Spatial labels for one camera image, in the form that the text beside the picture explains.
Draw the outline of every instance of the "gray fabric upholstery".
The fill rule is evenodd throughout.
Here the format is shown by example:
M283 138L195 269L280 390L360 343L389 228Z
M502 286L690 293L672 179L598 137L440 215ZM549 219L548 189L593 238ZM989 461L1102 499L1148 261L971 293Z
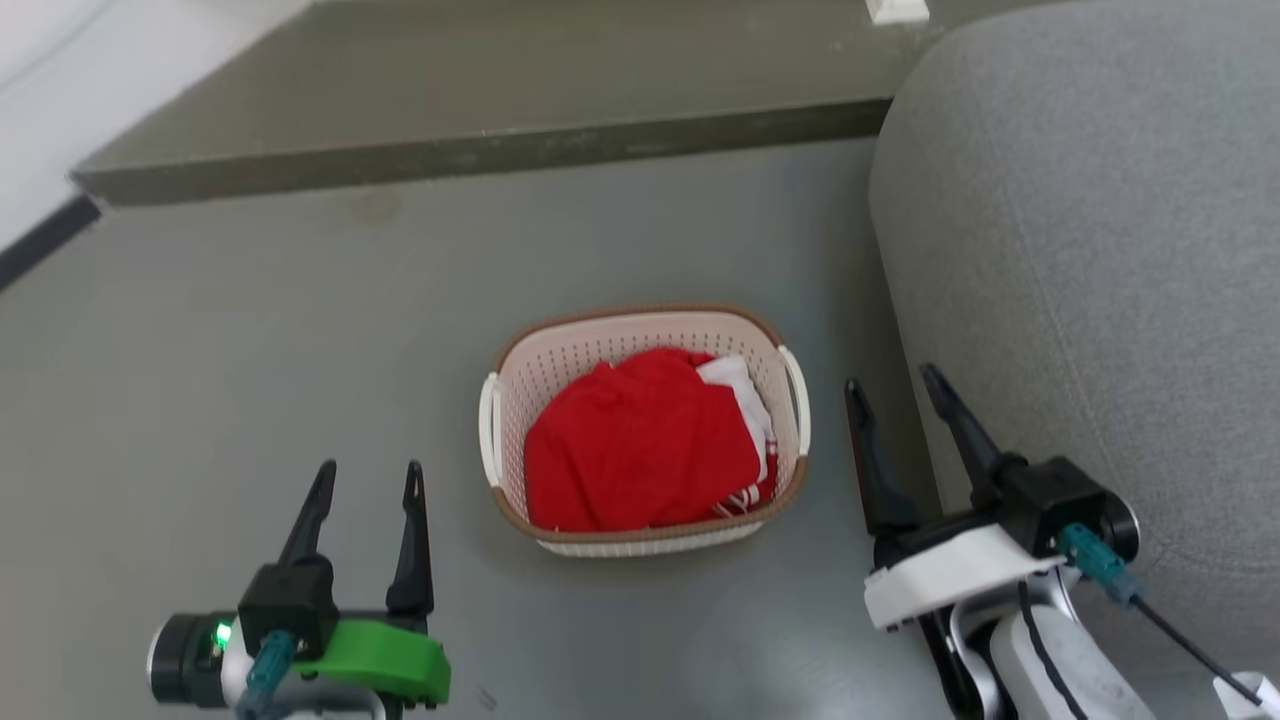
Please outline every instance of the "gray fabric upholstery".
M1005 447L1125 497L1152 605L1280 676L1280 3L959 29L893 101L870 195L908 360L938 363ZM918 378L916 398L943 505L965 506ZM1076 597L1126 673L1190 662Z

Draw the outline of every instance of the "basket handle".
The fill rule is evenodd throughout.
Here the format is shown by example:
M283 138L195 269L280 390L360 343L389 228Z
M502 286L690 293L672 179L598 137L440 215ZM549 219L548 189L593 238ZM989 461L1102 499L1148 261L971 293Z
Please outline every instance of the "basket handle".
M804 373L800 372L800 363L796 356L780 345L778 354L787 365L787 378L791 379L791 398L796 404L796 415L800 421L800 456L809 455L809 441L813 437L813 421L809 418L809 386L804 383Z
M490 487L502 486L502 382L489 373L480 388L480 461Z

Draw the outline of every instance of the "white plastic connector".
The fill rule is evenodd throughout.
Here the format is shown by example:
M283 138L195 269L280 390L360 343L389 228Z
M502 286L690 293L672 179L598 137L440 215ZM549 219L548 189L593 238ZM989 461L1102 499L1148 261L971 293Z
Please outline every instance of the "white plastic connector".
M867 0L872 24L918 23L929 19L924 0Z

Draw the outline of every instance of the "teal cable connector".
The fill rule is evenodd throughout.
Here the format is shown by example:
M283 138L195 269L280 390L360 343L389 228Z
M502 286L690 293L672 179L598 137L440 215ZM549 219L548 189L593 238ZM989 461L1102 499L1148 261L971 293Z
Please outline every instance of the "teal cable connector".
M1146 594L1142 582L1125 569L1124 560L1084 525L1071 523L1064 528L1057 547L1071 565L1102 585L1107 597L1120 605L1128 607L1134 598Z

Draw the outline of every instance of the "red cloth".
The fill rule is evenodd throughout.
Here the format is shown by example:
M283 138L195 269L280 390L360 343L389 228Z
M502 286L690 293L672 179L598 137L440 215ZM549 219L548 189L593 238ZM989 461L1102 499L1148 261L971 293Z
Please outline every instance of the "red cloth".
M525 438L529 520L579 533L718 518L760 465L732 388L698 375L710 360L658 348L570 383Z

